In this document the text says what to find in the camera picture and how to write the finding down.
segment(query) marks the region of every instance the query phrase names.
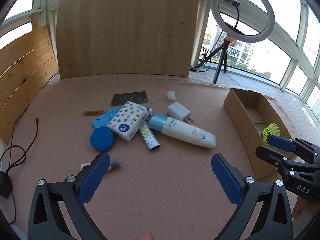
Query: wooden wall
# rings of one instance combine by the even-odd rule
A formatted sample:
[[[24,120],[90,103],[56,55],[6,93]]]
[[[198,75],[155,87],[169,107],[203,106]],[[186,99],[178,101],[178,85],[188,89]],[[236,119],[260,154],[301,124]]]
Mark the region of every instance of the wooden wall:
[[[188,76],[199,0],[60,0],[60,77]]]
[[[0,49],[0,138],[9,141],[13,124],[46,82],[58,72],[47,26],[38,27]]]

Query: gray bottle cap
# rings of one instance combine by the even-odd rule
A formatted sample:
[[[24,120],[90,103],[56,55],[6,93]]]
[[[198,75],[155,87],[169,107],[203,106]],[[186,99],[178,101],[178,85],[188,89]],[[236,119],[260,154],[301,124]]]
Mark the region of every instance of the gray bottle cap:
[[[110,160],[110,166],[112,169],[120,167],[119,159],[116,158],[116,159]]]
[[[162,132],[165,121],[167,121],[167,116],[162,114],[153,114],[149,122],[149,128]]]

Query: black tripod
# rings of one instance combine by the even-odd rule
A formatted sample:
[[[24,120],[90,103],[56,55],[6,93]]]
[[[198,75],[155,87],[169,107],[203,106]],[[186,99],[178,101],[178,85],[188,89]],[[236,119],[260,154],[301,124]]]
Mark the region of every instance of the black tripod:
[[[217,79],[218,79],[223,61],[224,61],[224,72],[225,73],[227,72],[227,52],[228,52],[229,44],[230,44],[230,41],[224,41],[220,47],[216,48],[213,52],[211,52],[209,54],[208,57],[206,57],[203,61],[201,61],[201,63],[199,63],[196,66],[196,69],[200,68],[202,65],[206,64],[215,54],[217,54],[220,50],[222,50],[222,54],[220,55],[220,60],[218,63],[217,71],[216,71],[214,78],[213,78],[214,84],[217,83]]]

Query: open cardboard box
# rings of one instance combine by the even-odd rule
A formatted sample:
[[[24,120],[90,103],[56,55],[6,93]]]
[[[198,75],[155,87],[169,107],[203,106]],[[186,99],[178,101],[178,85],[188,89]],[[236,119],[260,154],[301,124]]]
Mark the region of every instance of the open cardboard box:
[[[262,179],[274,172],[274,166],[260,160],[256,156],[256,148],[260,145],[267,145],[262,140],[259,131],[275,123],[279,127],[281,137],[290,139],[291,136],[268,100],[260,93],[254,91],[230,89],[223,106],[239,133],[251,162],[255,178]],[[291,160],[297,157],[294,153],[276,150],[287,155]]]

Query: ring light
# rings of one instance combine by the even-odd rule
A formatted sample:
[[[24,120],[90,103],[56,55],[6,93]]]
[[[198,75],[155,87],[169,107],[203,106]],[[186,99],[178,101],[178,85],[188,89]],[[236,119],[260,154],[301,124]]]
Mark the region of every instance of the ring light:
[[[274,14],[273,9],[272,9],[270,3],[268,2],[268,0],[261,0],[263,5],[266,7],[267,13],[268,13],[267,25],[266,25],[266,27],[264,28],[264,30],[262,32],[260,32],[260,33],[258,33],[256,35],[242,35],[242,34],[239,34],[239,33],[235,32],[235,31],[233,31],[232,29],[230,29],[230,27],[228,27],[226,25],[226,23],[223,21],[223,19],[221,18],[221,15],[219,13],[219,1],[220,0],[211,0],[211,11],[212,11],[213,17],[217,21],[217,24],[228,35],[232,36],[233,38],[235,38],[235,39],[237,39],[239,41],[258,42],[258,41],[265,40],[272,33],[276,21],[275,21],[275,14]]]

